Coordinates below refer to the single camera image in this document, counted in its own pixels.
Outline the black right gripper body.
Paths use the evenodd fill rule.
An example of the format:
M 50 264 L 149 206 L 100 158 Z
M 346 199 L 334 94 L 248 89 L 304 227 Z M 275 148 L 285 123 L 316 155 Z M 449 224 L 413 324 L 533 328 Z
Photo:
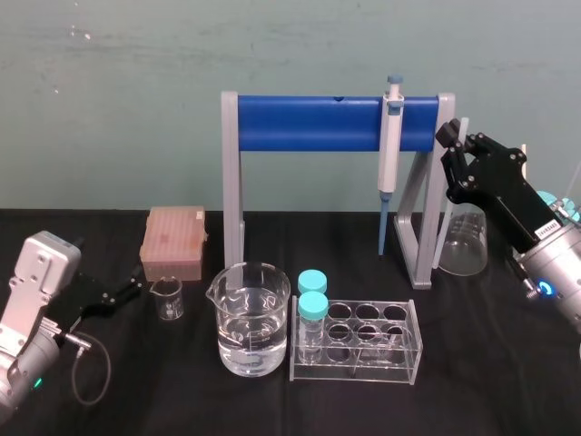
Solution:
M 470 203 L 485 212 L 506 241 L 526 253 L 550 232 L 562 227 L 556 214 L 523 178 L 523 156 L 504 146 L 477 149 L 471 163 L 461 147 L 447 149 L 447 198 L 454 204 Z

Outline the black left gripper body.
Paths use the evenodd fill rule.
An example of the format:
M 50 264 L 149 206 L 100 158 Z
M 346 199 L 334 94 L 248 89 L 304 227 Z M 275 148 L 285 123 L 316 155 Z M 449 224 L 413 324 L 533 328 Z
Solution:
M 81 321 L 108 317 L 113 313 L 114 289 L 89 275 L 78 273 L 61 293 L 51 300 L 46 318 L 62 332 L 71 332 Z

